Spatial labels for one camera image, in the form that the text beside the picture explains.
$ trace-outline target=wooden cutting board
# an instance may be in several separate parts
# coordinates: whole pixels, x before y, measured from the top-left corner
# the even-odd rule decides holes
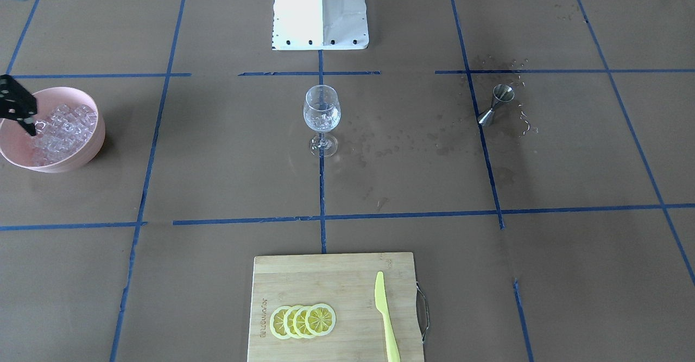
[[[382,315],[374,305],[377,272],[384,271],[393,333],[402,362],[424,362],[415,311],[415,263],[410,252],[257,256],[254,260],[248,362],[387,361]],[[280,340],[270,315],[282,305],[328,303],[333,332]]]

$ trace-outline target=sliced lemon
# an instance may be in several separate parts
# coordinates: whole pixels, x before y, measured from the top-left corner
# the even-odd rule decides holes
[[[336,311],[325,303],[317,303],[310,307],[306,314],[306,329],[316,336],[325,336],[331,333],[336,325]]]
[[[315,338],[315,335],[309,332],[308,328],[306,328],[306,315],[308,315],[310,310],[311,307],[300,308],[300,310],[297,310],[295,317],[292,319],[291,328],[293,332],[305,339]]]
[[[286,332],[285,326],[283,325],[283,320],[285,319],[285,314],[290,307],[284,305],[276,309],[272,315],[270,315],[270,332],[278,339],[288,339],[291,336]]]
[[[294,305],[293,307],[290,307],[287,312],[285,313],[285,317],[282,318],[282,327],[285,329],[285,332],[290,335],[291,338],[295,339],[301,339],[302,337],[297,335],[297,333],[294,332],[294,327],[292,326],[292,323],[294,322],[295,314],[297,313],[297,310],[300,310],[303,308],[304,305]]]

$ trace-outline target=metal handle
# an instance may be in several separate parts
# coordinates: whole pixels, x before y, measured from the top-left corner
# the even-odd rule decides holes
[[[422,289],[420,289],[420,283],[415,281],[415,288],[417,288],[418,293],[415,296],[422,296],[422,301],[425,303],[425,320],[426,320],[426,327],[425,329],[422,329],[422,326],[420,326],[420,332],[422,333],[422,344],[425,344],[425,338],[427,338],[427,331],[429,330],[429,303],[427,303],[427,297],[425,297],[425,293],[422,292]],[[418,324],[420,324],[420,312],[418,311]]]

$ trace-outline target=cutting board handle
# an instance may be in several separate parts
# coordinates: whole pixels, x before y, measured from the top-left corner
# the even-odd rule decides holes
[[[420,333],[422,333],[422,344],[425,344],[425,338],[427,338],[427,331],[429,330],[429,303],[427,303],[427,297],[425,297],[425,293],[422,292],[422,289],[420,288],[420,283],[415,281],[415,288],[417,288],[418,292],[415,295],[415,299],[417,300],[418,297],[422,297],[422,306],[424,307],[425,310],[425,327],[422,327],[422,324],[420,324],[420,317],[422,316],[420,314],[420,305],[418,303],[415,303],[415,309],[417,310],[418,313],[418,324],[420,325]]]

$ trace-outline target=metal object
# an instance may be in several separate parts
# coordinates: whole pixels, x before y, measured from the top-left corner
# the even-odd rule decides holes
[[[360,50],[369,45],[365,0],[275,0],[274,50]]]
[[[25,131],[36,135],[33,116],[37,112],[36,98],[12,76],[0,75],[0,118],[16,120]]]
[[[478,124],[487,127],[495,119],[495,111],[502,105],[514,100],[514,90],[509,85],[499,84],[492,90],[492,106],[489,110],[478,115]]]
[[[389,362],[400,362],[398,346],[395,342],[393,327],[390,323],[389,305],[387,304],[387,291],[384,285],[384,273],[377,273],[377,280],[374,283],[374,305],[382,313],[384,318],[384,337],[387,343],[387,359]]]
[[[429,330],[429,303],[427,303],[427,297],[425,297],[425,293],[422,292],[420,289],[420,283],[415,281],[415,288],[418,290],[418,295],[422,297],[422,300],[425,303],[425,329],[420,329],[420,332],[422,333],[422,344],[425,344],[425,339],[427,338],[427,331]]]

